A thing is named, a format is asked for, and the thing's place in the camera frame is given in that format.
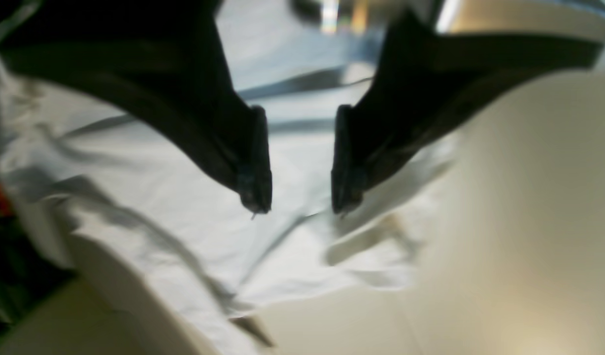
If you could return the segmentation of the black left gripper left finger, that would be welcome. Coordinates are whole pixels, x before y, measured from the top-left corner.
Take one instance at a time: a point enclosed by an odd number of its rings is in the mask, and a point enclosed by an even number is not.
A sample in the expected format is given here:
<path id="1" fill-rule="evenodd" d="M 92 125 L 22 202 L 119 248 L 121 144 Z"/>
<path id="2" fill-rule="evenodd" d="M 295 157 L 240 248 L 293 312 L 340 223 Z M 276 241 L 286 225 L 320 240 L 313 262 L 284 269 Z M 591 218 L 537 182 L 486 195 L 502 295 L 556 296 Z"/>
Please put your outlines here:
<path id="1" fill-rule="evenodd" d="M 235 92 L 220 0 L 0 0 L 14 74 L 91 95 L 143 120 L 252 213 L 271 209 L 265 110 Z"/>

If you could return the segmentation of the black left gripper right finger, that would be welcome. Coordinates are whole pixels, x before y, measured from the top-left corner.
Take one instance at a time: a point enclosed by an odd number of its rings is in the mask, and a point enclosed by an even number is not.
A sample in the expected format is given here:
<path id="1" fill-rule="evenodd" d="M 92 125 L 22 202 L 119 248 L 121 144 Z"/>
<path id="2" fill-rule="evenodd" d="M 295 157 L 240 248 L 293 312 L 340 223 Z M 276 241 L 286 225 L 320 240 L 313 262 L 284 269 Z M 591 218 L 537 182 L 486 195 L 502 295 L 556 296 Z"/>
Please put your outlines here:
<path id="1" fill-rule="evenodd" d="M 600 43 L 554 35 L 436 35 L 411 13 L 386 32 L 370 88 L 336 115 L 332 209 L 354 211 L 422 148 L 510 89 L 590 68 Z"/>

